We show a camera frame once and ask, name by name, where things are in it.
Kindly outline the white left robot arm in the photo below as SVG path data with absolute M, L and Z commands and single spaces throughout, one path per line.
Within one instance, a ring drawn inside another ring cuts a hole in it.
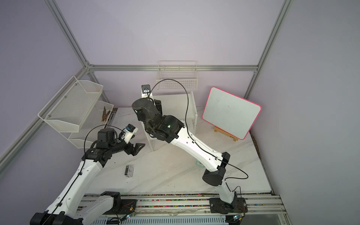
M 130 140 L 137 128 L 128 124 L 120 133 L 115 127 L 101 129 L 97 140 L 87 149 L 82 161 L 69 183 L 44 212 L 35 213 L 31 225 L 90 225 L 103 214 L 132 213 L 135 202 L 124 202 L 119 192 L 105 191 L 100 197 L 82 210 L 78 210 L 89 186 L 104 168 L 113 154 L 125 152 L 136 156 L 145 146 L 132 144 Z

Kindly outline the white mesh upper bin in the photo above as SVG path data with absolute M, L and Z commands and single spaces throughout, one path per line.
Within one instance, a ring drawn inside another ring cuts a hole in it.
M 77 133 L 102 93 L 102 85 L 72 77 L 37 115 L 59 133 Z

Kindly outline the white mesh lower bin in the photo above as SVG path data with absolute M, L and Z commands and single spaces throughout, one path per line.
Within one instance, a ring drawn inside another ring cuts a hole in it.
M 107 110 L 113 111 L 113 105 L 98 101 L 93 109 L 90 111 L 89 116 L 85 120 L 84 124 L 77 133 L 71 133 L 67 140 L 71 142 L 76 148 L 82 149 L 83 147 L 90 148 L 92 143 L 97 140 L 98 132 L 105 127 L 108 123 L 110 115 L 107 121 L 102 122 L 103 109 L 106 107 Z

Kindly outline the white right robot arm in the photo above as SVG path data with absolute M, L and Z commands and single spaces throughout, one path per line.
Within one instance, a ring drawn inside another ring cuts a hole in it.
M 172 115 L 163 115 L 150 98 L 136 100 L 132 109 L 150 137 L 183 149 L 203 164 L 206 168 L 203 181 L 216 188 L 221 201 L 234 205 L 235 192 L 227 187 L 224 178 L 230 154 L 217 152 L 197 139 L 186 124 Z

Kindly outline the pink-rimmed whiteboard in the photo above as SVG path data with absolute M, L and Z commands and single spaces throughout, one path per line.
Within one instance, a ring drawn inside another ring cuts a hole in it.
M 259 104 L 212 87 L 202 119 L 226 133 L 244 140 L 261 110 L 262 107 Z

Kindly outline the white two-tier shelf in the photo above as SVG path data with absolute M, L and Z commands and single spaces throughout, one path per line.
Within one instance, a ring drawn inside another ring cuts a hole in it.
M 173 95 L 157 95 L 153 99 L 161 101 L 163 115 L 172 115 L 185 124 L 187 120 L 187 128 L 193 134 L 197 128 L 197 108 L 193 91 L 186 94 Z

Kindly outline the white mesh bin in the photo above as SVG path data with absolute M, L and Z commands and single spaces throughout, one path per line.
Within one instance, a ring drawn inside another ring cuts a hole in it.
M 92 143 L 97 140 L 98 132 L 105 127 L 108 123 L 110 115 L 107 121 L 102 122 L 103 109 L 106 107 L 107 110 L 113 111 L 113 105 L 98 101 L 93 109 L 90 111 L 89 116 L 85 120 L 84 124 L 77 133 L 71 133 L 67 140 L 71 142 L 76 148 L 82 149 L 83 147 L 90 148 Z
M 102 85 L 72 77 L 37 115 L 59 133 L 77 133 L 102 93 Z

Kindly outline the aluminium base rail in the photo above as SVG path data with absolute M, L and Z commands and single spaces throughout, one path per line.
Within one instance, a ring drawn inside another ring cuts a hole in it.
M 216 194 L 123 195 L 129 215 L 124 225 L 290 225 L 291 220 L 280 196 L 242 194 L 235 212 L 225 213 L 210 202 Z

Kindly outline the aluminium frame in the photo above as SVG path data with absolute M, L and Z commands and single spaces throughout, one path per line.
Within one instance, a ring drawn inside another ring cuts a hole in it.
M 280 12 L 276 18 L 275 24 L 271 30 L 271 34 L 266 42 L 263 53 L 260 57 L 259 63 L 257 65 L 92 65 L 87 60 L 81 50 L 78 42 L 72 31 L 70 30 L 64 16 L 62 15 L 61 10 L 59 9 L 56 1 L 45 1 L 50 12 L 54 16 L 56 22 L 58 23 L 60 29 L 64 33 L 66 39 L 68 40 L 70 46 L 74 50 L 76 56 L 78 57 L 82 68 L 75 75 L 76 79 L 80 79 L 85 75 L 90 77 L 90 80 L 98 83 L 98 79 L 94 75 L 95 71 L 182 71 L 185 69 L 195 69 L 199 71 L 253 71 L 254 75 L 250 80 L 249 87 L 246 91 L 245 97 L 249 97 L 254 85 L 260 75 L 263 63 L 266 61 L 268 54 L 273 46 L 274 41 L 278 35 L 279 29 L 283 23 L 283 20 L 286 18 L 287 13 L 293 3 L 293 1 L 283 1 Z M 35 133 L 42 126 L 43 121 L 40 118 L 36 118 L 27 129 L 19 136 L 19 138 L 9 147 L 9 149 L 1 156 L 1 177 L 4 176 L 8 167 L 12 164 L 24 146 L 30 141 L 30 139 L 35 135 Z

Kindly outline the mint square alarm clock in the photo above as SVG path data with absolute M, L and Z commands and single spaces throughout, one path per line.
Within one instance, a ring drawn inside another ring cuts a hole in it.
M 201 168 L 204 168 L 204 165 L 200 162 L 200 161 L 196 161 L 196 165 L 198 166 L 198 167 L 201 167 Z

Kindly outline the small clear grey box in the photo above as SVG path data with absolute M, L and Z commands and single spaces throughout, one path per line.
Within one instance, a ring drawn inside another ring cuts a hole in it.
M 125 173 L 124 175 L 128 178 L 133 177 L 133 173 L 134 173 L 134 168 L 132 165 L 127 165 L 126 169 L 125 169 Z

